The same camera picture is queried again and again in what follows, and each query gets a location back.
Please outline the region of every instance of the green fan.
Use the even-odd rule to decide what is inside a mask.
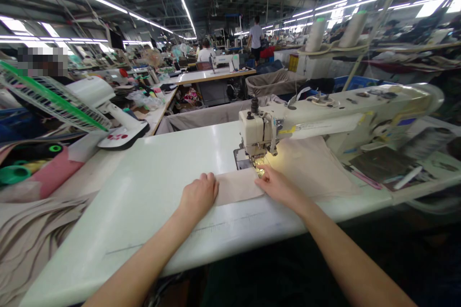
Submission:
[[[109,131],[110,113],[121,123],[98,146],[107,150],[124,150],[149,130],[146,121],[138,121],[109,100],[115,97],[112,87],[98,77],[62,85],[51,77],[29,77],[22,70],[0,61],[0,83],[18,97],[62,122],[86,132]]]

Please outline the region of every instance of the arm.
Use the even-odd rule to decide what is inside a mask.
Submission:
[[[415,303],[320,207],[268,165],[255,183],[303,220],[344,295],[354,307],[412,306]]]
[[[84,307],[141,306],[164,266],[206,215],[218,194],[213,173],[202,174],[182,192],[178,209],[121,268],[84,304]]]

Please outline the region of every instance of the pipe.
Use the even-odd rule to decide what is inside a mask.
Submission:
[[[381,24],[382,24],[382,22],[384,20],[384,16],[386,15],[386,12],[388,11],[388,8],[391,5],[392,1],[393,0],[386,0],[386,2],[384,3],[383,10],[381,11],[381,13],[378,16],[378,20],[376,21],[376,25],[373,25],[373,29],[371,30],[371,33],[368,36],[368,41],[367,41],[368,46],[370,46],[371,41],[373,40],[373,38],[375,38],[376,32],[378,31],[378,28],[381,26]],[[344,84],[342,92],[346,91],[347,88],[349,87],[349,84],[351,83],[352,78],[354,77],[355,73],[357,72],[357,69],[359,68],[360,62],[362,61],[363,58],[364,58],[363,54],[361,54],[357,58],[357,61],[355,62],[354,67],[352,67],[352,71],[349,74],[349,77],[347,78],[346,83]]]

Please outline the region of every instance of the industrial sewing machine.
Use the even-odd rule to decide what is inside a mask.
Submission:
[[[404,144],[405,132],[418,118],[436,111],[444,96],[426,84],[381,85],[343,93],[292,99],[287,105],[269,102],[259,107],[252,100],[251,111],[240,111],[241,149],[252,164],[267,152],[277,155],[283,138],[303,139],[326,135],[325,142],[340,157],[373,141]],[[234,152],[237,166],[242,159]]]
[[[233,55],[217,55],[215,57],[210,57],[210,64],[213,68],[213,73],[215,68],[218,67],[220,63],[229,64],[229,72],[235,72],[239,70],[240,67],[240,58],[238,54]]]

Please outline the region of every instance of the factory floor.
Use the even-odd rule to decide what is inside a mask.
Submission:
[[[449,234],[456,232],[461,214],[447,216],[422,213],[406,205],[384,209],[382,211],[358,217],[340,224],[341,228],[414,300],[421,296],[421,285],[425,278],[434,275],[431,264],[436,260],[438,252],[446,249]],[[315,277],[322,288],[328,284],[333,294],[340,294],[339,287],[329,273],[320,251],[309,234],[301,235],[252,252],[218,262],[222,270],[226,265],[235,264],[239,260],[248,260],[254,256],[260,258],[263,253],[277,253],[282,248],[290,248],[302,243],[306,251],[306,271]],[[163,294],[162,307],[198,307],[204,298],[210,265],[185,272],[178,282],[171,284]],[[424,306],[436,306],[426,297]],[[347,306],[347,303],[334,303],[334,306]]]

